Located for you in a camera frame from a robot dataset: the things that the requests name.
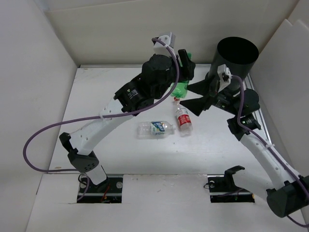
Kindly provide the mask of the green plastic bottle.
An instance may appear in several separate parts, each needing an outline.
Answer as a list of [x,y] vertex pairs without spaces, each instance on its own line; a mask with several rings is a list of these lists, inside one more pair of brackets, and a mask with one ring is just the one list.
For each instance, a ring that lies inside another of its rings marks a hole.
[[[178,67],[180,70],[180,64],[178,62],[178,56],[176,56],[177,58],[177,63],[178,63]],[[172,97],[176,97],[176,98],[185,98],[186,94],[187,94],[187,86],[189,84],[190,80],[179,80],[178,79],[178,83],[176,85],[176,87],[174,88],[173,92],[171,93]]]

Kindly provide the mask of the clear bottle blue white label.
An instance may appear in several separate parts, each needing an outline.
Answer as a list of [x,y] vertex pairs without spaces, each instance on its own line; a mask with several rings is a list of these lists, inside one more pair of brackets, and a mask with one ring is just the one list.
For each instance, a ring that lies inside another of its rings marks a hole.
[[173,135],[176,126],[167,121],[147,121],[141,122],[137,127],[137,137],[139,139],[163,139]]

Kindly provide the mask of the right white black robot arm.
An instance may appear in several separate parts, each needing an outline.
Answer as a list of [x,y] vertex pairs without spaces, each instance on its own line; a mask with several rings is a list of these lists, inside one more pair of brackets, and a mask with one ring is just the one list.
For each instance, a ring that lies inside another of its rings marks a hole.
[[278,217],[290,215],[309,204],[309,178],[292,168],[265,137],[254,118],[259,110],[259,96],[252,89],[245,89],[241,78],[226,80],[212,78],[191,84],[187,89],[201,97],[181,102],[196,116],[216,106],[233,114],[227,120],[228,128],[260,163],[268,175],[251,175],[240,165],[225,170],[224,176],[214,183],[213,191],[223,191],[223,198],[245,189],[264,199]]

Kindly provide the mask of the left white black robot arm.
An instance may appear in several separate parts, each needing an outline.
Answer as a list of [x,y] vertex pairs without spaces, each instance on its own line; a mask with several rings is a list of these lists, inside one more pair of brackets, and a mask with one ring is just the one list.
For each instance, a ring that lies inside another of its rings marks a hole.
[[96,145],[122,123],[138,115],[138,110],[153,105],[176,80],[194,77],[195,63],[180,49],[175,60],[154,54],[142,65],[141,73],[115,92],[114,97],[95,119],[72,133],[59,137],[71,165],[91,180],[96,191],[104,191],[108,177],[94,153]]

